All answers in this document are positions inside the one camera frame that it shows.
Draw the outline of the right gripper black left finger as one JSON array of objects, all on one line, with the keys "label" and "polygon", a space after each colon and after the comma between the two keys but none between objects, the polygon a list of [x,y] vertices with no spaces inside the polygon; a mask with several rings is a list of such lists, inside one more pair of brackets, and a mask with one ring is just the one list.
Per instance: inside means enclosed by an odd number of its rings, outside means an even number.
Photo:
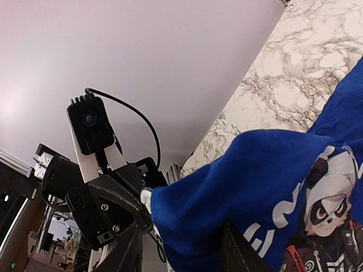
[{"label": "right gripper black left finger", "polygon": [[116,234],[116,240],[116,247],[94,271],[142,271],[142,227],[134,221],[124,232]]}]

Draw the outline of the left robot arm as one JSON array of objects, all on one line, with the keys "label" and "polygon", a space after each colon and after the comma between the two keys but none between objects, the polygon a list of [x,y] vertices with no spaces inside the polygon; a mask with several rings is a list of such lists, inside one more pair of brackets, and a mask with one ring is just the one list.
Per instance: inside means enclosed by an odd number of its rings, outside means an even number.
[{"label": "left robot arm", "polygon": [[140,234],[151,229],[151,219],[140,201],[142,189],[167,186],[167,181],[150,157],[108,169],[84,182],[78,164],[40,144],[37,155],[44,171],[42,197],[56,197],[63,205],[50,204],[57,211],[71,213],[82,235],[93,250],[119,241],[132,225]]}]

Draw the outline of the blue white round brooch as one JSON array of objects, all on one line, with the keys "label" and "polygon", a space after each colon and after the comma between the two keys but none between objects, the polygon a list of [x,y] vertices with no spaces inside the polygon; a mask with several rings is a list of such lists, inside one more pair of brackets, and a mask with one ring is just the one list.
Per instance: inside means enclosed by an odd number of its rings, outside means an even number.
[{"label": "blue white round brooch", "polygon": [[146,207],[149,214],[151,214],[151,196],[153,190],[151,188],[145,187],[141,190],[140,200],[141,203]]}]

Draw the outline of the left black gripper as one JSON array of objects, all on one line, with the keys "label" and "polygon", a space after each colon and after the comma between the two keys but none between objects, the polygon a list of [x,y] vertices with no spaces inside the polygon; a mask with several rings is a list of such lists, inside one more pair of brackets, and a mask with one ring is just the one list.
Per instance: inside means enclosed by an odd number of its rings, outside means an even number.
[{"label": "left black gripper", "polygon": [[167,186],[151,157],[124,165],[68,191],[67,204],[93,250],[119,241],[132,225],[144,235],[153,229],[151,215],[141,203],[141,190]]}]

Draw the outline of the blue printed t-shirt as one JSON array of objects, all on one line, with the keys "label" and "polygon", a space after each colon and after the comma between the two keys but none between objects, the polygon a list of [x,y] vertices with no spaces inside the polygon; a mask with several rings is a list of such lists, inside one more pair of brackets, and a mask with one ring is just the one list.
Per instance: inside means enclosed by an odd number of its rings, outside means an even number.
[{"label": "blue printed t-shirt", "polygon": [[175,271],[221,271],[232,222],[274,271],[362,270],[362,62],[305,133],[251,130],[227,151],[151,194]]}]

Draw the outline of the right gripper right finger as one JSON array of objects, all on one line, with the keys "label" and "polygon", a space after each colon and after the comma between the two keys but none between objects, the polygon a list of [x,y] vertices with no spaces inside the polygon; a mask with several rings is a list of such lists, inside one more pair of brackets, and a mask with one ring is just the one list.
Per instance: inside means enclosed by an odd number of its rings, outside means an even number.
[{"label": "right gripper right finger", "polygon": [[227,221],[223,225],[221,267],[224,272],[275,271],[259,257],[231,221]]}]

